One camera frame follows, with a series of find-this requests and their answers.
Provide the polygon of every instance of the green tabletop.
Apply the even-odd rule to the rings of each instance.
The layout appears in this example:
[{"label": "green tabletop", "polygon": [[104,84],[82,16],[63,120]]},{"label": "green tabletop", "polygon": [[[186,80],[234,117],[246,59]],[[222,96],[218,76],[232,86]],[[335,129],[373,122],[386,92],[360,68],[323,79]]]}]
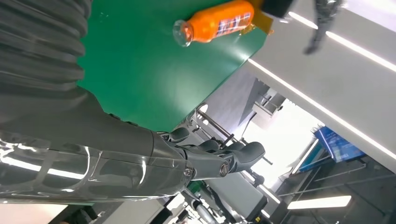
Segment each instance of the green tabletop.
[{"label": "green tabletop", "polygon": [[182,48],[176,20],[223,0],[94,0],[80,85],[107,113],[169,131],[263,44],[261,30]]}]

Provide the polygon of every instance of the black object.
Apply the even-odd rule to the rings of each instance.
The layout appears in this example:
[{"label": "black object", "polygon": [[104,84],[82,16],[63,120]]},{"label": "black object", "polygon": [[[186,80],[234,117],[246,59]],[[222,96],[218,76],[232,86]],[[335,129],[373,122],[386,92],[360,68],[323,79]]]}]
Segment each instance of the black object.
[{"label": "black object", "polygon": [[169,209],[164,208],[158,213],[158,215],[150,222],[151,224],[162,224],[168,219],[170,216],[172,216],[172,212],[169,211]]},{"label": "black object", "polygon": [[284,18],[294,0],[265,0],[261,10],[276,18]]},{"label": "black object", "polygon": [[316,25],[318,29],[314,31],[310,44],[304,51],[305,54],[310,55],[319,49],[320,43],[326,37],[326,31],[333,25],[335,15],[341,4],[342,0],[334,0],[332,2],[315,0]]},{"label": "black object", "polygon": [[98,215],[91,206],[69,205],[49,224],[59,224],[61,221],[69,224],[89,224],[97,218]]},{"label": "black object", "polygon": [[263,196],[261,200],[257,203],[256,207],[253,208],[252,212],[246,217],[246,221],[254,222],[255,219],[262,215],[261,210],[267,205],[268,198]]}]

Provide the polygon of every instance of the ceiling light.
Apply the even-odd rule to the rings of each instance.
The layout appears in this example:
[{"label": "ceiling light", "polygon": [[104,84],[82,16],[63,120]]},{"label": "ceiling light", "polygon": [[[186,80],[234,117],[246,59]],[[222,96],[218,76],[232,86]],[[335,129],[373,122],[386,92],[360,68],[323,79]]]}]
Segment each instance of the ceiling light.
[{"label": "ceiling light", "polygon": [[396,154],[394,154],[389,149],[385,148],[380,143],[376,142],[374,139],[370,138],[365,133],[361,132],[359,129],[352,126],[351,124],[340,118],[339,116],[337,116],[335,113],[331,112],[330,110],[328,110],[327,108],[316,102],[315,100],[311,99],[310,97],[302,93],[300,90],[296,89],[294,86],[290,85],[289,83],[287,83],[286,81],[275,75],[274,73],[270,72],[268,69],[262,67],[259,63],[255,62],[254,60],[249,58],[247,61],[250,62],[255,67],[257,67],[258,69],[260,69],[262,72],[266,73],[268,76],[270,76],[277,82],[279,82],[280,84],[282,84],[284,87],[288,88],[296,95],[300,96],[306,102],[310,103],[311,105],[319,109],[321,112],[323,112],[324,114],[326,114],[327,116],[329,116],[330,118],[332,118],[333,120],[335,120],[336,122],[347,128],[349,131],[355,133],[356,135],[358,135],[359,137],[361,137],[362,139],[364,139],[374,147],[378,148],[379,150],[381,150],[382,152],[384,152],[385,154],[396,160]]},{"label": "ceiling light", "polygon": [[[318,29],[318,26],[315,23],[313,23],[312,21],[309,21],[308,19],[306,19],[306,18],[304,18],[304,17],[302,17],[302,16],[300,16],[300,15],[294,13],[294,12],[289,12],[289,15],[293,19],[299,21],[302,24],[305,24],[308,27],[311,27],[313,29]],[[382,66],[384,66],[385,68],[388,68],[388,69],[396,72],[396,65],[392,64],[391,62],[388,62],[387,60],[379,57],[378,55],[376,55],[374,53],[371,53],[370,51],[368,51],[368,50],[356,45],[355,43],[353,43],[353,42],[351,42],[351,41],[349,41],[349,40],[347,40],[347,39],[345,39],[345,38],[343,38],[343,37],[341,37],[341,36],[339,36],[339,35],[337,35],[337,34],[335,34],[333,32],[327,31],[326,35],[330,39],[335,40],[336,42],[344,45],[345,47],[347,47],[347,48],[349,48],[349,49],[351,49],[351,50],[353,50],[353,51],[365,56],[366,58],[368,58],[368,59],[370,59],[370,60],[372,60],[372,61],[374,61],[374,62],[376,62],[376,63],[378,63],[378,64],[380,64]]]},{"label": "ceiling light", "polygon": [[200,106],[199,111],[201,111],[202,113],[206,113],[208,111],[208,107],[208,104],[204,104]]},{"label": "ceiling light", "polygon": [[254,179],[254,177],[252,177],[251,175],[250,175],[250,173],[248,173],[247,171],[242,171],[242,173],[244,174],[244,176],[245,177],[247,177],[248,179],[250,179],[251,181],[255,181],[255,179]]},{"label": "ceiling light", "polygon": [[303,158],[300,160],[300,162],[297,164],[296,168],[294,168],[293,172],[291,172],[291,174],[295,174],[298,169],[300,169],[300,166],[303,164],[303,162],[305,161],[305,159],[309,156],[309,154],[311,153],[311,151],[313,150],[313,148],[316,146],[316,144],[318,143],[319,139],[316,139],[313,144],[311,145],[311,147],[308,149],[307,153],[303,156]]},{"label": "ceiling light", "polygon": [[262,213],[265,217],[269,218],[269,214],[268,214],[266,211],[261,210],[261,213]]},{"label": "ceiling light", "polygon": [[281,203],[281,201],[271,192],[269,191],[266,187],[263,185],[260,185],[260,188],[269,196],[271,197],[276,203]]},{"label": "ceiling light", "polygon": [[312,200],[291,202],[287,209],[314,209],[345,207],[351,200],[351,196],[326,197]]}]

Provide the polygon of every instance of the metal pipe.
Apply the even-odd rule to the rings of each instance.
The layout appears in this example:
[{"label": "metal pipe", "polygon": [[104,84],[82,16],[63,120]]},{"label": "metal pipe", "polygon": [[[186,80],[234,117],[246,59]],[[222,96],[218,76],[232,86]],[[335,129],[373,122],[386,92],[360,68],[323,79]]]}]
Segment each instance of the metal pipe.
[{"label": "metal pipe", "polygon": [[224,135],[226,138],[230,137],[231,134],[224,129],[222,126],[220,126],[218,123],[216,123],[212,118],[210,118],[206,113],[203,113],[200,110],[197,110],[197,114],[201,115],[204,119],[208,120],[209,124],[211,124],[214,128],[216,128],[222,135]]},{"label": "metal pipe", "polygon": [[316,181],[322,181],[322,180],[329,179],[329,178],[332,178],[332,177],[335,177],[335,176],[339,176],[339,175],[343,175],[343,174],[349,174],[349,173],[351,173],[351,172],[364,169],[364,168],[366,168],[366,167],[367,167],[367,165],[366,165],[366,164],[363,164],[363,166],[361,166],[361,167],[359,167],[359,168],[351,169],[351,170],[349,170],[349,171],[345,171],[345,172],[342,172],[342,173],[339,173],[339,174],[334,174],[334,175],[331,175],[331,176],[323,177],[323,178],[314,180],[314,182],[316,182]]},{"label": "metal pipe", "polygon": [[386,178],[391,178],[391,177],[396,177],[396,175],[395,174],[390,174],[390,175],[378,176],[378,177],[373,177],[373,178],[367,178],[367,179],[360,180],[360,181],[352,181],[352,182],[348,182],[348,183],[335,184],[335,185],[331,185],[331,186],[327,186],[327,187],[321,187],[321,188],[315,188],[315,189],[309,189],[309,190],[303,190],[303,191],[296,191],[296,192],[293,192],[293,193],[288,193],[288,194],[283,194],[283,195],[278,195],[278,196],[279,197],[283,197],[283,196],[288,196],[288,195],[295,195],[295,194],[299,194],[299,193],[305,193],[305,192],[312,192],[312,191],[317,191],[317,190],[324,190],[324,189],[342,187],[342,186],[344,186],[346,184],[353,185],[353,184],[359,184],[359,183],[366,183],[366,182],[371,182],[371,181],[376,181],[376,180],[386,179]]},{"label": "metal pipe", "polygon": [[[214,128],[216,128],[221,134],[223,134],[227,138],[227,142],[229,140],[232,140],[233,142],[239,142],[235,137],[234,134],[230,134],[226,129],[224,129],[222,126],[220,126],[218,123],[216,123],[212,118],[210,118],[206,113],[197,110],[197,114],[201,115],[202,118],[206,119],[209,124],[211,124]],[[243,139],[242,141],[243,144],[247,145],[248,143]],[[269,161],[267,158],[264,156],[262,157],[267,163],[270,165],[273,165],[273,162]]]}]

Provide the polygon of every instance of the juice bottle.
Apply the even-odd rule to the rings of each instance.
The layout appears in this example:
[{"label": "juice bottle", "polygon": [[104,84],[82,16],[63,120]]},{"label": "juice bottle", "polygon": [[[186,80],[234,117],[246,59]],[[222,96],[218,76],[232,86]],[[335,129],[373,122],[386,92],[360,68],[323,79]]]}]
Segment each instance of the juice bottle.
[{"label": "juice bottle", "polygon": [[244,29],[252,22],[254,13],[249,2],[233,0],[199,11],[188,21],[176,21],[173,36],[184,47],[192,41],[210,42],[218,36]]}]

